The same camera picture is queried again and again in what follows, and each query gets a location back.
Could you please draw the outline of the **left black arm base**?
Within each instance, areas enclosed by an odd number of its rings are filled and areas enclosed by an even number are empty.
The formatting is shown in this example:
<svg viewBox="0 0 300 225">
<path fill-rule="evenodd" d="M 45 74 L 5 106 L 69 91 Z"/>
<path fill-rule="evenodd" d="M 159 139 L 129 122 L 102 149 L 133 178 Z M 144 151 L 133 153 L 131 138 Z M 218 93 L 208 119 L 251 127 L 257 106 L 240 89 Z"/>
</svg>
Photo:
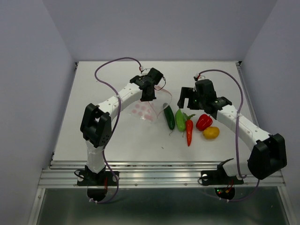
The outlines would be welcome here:
<svg viewBox="0 0 300 225">
<path fill-rule="evenodd" d="M 87 166 L 74 171 L 77 186 L 87 187 L 90 202 L 104 204 L 111 202 L 119 190 L 119 172 L 107 171 L 104 167 L 99 173 L 92 172 Z"/>
</svg>

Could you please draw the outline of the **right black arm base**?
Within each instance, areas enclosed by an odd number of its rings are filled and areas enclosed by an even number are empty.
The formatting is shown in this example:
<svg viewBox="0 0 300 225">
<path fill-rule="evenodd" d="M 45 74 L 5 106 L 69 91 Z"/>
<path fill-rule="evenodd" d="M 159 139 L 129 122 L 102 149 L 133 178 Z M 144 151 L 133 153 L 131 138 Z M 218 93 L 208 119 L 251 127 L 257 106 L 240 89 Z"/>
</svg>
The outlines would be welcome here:
<svg viewBox="0 0 300 225">
<path fill-rule="evenodd" d="M 223 168 L 224 164 L 233 160 L 233 158 L 221 162 L 216 170 L 201 171 L 198 183 L 203 186 L 217 186 L 215 193 L 220 200 L 231 201 L 235 196 L 234 185 L 243 185 L 244 180 L 239 180 L 236 176 L 228 176 Z"/>
</svg>

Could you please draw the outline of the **yellow lemon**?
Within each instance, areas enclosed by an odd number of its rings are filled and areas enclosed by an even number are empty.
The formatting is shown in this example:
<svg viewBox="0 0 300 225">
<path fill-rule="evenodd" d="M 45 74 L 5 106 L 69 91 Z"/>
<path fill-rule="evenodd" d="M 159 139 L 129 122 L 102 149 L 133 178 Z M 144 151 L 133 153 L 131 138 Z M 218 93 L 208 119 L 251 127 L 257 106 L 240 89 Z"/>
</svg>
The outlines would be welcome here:
<svg viewBox="0 0 300 225">
<path fill-rule="evenodd" d="M 202 133 L 205 139 L 213 140 L 219 136 L 220 130 L 218 127 L 207 127 Z"/>
</svg>

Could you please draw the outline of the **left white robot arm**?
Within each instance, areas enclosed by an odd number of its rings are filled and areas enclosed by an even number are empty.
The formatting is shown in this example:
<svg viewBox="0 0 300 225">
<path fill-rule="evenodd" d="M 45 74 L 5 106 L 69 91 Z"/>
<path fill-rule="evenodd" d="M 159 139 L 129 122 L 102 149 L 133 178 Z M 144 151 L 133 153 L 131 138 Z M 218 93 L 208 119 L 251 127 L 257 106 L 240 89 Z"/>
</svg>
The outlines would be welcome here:
<svg viewBox="0 0 300 225">
<path fill-rule="evenodd" d="M 120 113 L 130 104 L 155 100 L 155 86 L 164 79 L 164 75 L 151 68 L 149 72 L 133 77 L 129 83 L 108 100 L 85 108 L 80 131 L 87 145 L 88 179 L 95 185 L 104 181 L 105 160 L 103 151 L 110 141 L 115 128 L 112 121 L 119 120 Z"/>
</svg>

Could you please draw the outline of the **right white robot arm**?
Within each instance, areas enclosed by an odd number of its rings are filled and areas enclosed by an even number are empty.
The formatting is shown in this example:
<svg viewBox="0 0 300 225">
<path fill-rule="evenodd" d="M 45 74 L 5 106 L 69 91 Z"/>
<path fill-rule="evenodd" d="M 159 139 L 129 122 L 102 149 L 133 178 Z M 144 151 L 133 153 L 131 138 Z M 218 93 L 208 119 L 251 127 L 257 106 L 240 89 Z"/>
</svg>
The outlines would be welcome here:
<svg viewBox="0 0 300 225">
<path fill-rule="evenodd" d="M 185 99 L 191 110 L 203 110 L 222 123 L 242 140 L 251 153 L 248 158 L 229 159 L 216 170 L 216 179 L 226 183 L 232 177 L 253 175 L 263 180 L 287 166 L 285 139 L 280 134 L 272 135 L 240 114 L 232 102 L 225 97 L 217 97 L 211 80 L 197 81 L 193 88 L 181 88 L 178 107 L 183 108 Z"/>
</svg>

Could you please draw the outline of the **orange carrot with leaves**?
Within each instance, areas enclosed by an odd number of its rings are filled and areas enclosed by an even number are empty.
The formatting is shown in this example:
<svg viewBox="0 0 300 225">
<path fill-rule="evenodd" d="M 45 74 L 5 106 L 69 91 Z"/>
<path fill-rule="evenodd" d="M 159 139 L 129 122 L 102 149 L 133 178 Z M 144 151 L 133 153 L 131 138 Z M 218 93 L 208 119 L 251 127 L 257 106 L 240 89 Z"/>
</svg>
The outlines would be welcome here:
<svg viewBox="0 0 300 225">
<path fill-rule="evenodd" d="M 186 140 L 188 147 L 191 145 L 192 142 L 192 132 L 193 132 L 193 121 L 191 120 L 192 117 L 195 116 L 195 114 L 187 115 L 186 113 L 183 113 L 185 124 L 186 124 Z"/>
</svg>

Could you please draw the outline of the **dark green cucumber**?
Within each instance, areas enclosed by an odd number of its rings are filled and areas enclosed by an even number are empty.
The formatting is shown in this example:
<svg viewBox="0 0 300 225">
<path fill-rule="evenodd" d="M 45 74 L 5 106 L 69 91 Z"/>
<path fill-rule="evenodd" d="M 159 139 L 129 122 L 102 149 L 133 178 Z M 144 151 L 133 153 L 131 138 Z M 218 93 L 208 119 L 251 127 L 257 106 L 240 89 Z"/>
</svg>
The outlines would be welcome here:
<svg viewBox="0 0 300 225">
<path fill-rule="evenodd" d="M 166 123 L 171 131 L 170 132 L 171 134 L 175 129 L 175 117 L 173 111 L 167 103 L 163 103 L 163 111 L 164 111 Z"/>
</svg>

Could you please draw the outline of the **clear pink-dotted zip bag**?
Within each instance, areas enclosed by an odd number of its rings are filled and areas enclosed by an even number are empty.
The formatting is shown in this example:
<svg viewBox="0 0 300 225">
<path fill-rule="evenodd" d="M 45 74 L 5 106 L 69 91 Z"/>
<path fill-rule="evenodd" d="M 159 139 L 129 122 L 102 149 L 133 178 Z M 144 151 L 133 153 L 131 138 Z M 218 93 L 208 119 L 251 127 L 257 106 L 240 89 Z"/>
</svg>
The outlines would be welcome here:
<svg viewBox="0 0 300 225">
<path fill-rule="evenodd" d="M 155 97 L 152 101 L 142 102 L 138 100 L 125 109 L 132 117 L 143 121 L 155 122 L 164 113 L 164 109 L 172 102 L 172 94 L 163 87 L 155 86 Z"/>
</svg>

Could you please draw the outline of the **red bell pepper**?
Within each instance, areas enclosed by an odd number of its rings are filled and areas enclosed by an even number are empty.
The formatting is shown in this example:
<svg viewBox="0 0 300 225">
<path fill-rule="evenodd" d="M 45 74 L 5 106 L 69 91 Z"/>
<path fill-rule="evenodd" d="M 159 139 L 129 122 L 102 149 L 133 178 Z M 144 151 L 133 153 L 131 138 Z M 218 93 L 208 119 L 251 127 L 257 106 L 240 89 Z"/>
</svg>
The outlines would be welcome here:
<svg viewBox="0 0 300 225">
<path fill-rule="evenodd" d="M 196 123 L 196 128 L 199 131 L 204 131 L 206 128 L 210 127 L 213 123 L 213 120 L 210 116 L 206 115 L 206 114 L 202 114 L 197 123 Z"/>
</svg>

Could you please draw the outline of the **aluminium rail frame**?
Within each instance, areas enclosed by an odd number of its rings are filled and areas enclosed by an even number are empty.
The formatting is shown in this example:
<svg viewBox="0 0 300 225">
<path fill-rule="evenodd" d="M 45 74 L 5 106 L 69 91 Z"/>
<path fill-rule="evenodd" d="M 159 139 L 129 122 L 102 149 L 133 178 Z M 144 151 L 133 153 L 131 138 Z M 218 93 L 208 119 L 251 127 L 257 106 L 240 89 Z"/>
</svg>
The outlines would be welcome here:
<svg viewBox="0 0 300 225">
<path fill-rule="evenodd" d="M 219 97 L 240 104 L 242 85 L 237 62 L 144 61 L 144 69 L 156 68 L 165 76 L 160 87 L 172 94 L 171 108 L 177 110 L 181 87 L 192 87 L 194 76 L 204 71 Z M 114 171 L 119 172 L 115 198 L 95 204 L 87 187 L 77 186 L 75 170 L 84 169 L 86 143 L 79 130 L 87 104 L 99 104 L 113 96 L 101 84 L 118 90 L 138 75 L 138 65 L 119 61 L 80 61 L 65 116 L 50 165 L 41 172 L 30 225 L 296 225 L 286 182 L 279 171 L 258 181 L 253 175 L 243 185 L 234 185 L 235 198 L 220 200 L 217 186 L 198 183 L 201 171 L 235 159 L 235 135 L 222 123 L 215 140 L 193 132 L 188 147 L 183 134 L 170 129 L 162 115 L 155 122 L 143 121 L 122 112 L 117 129 L 105 149 Z"/>
</svg>

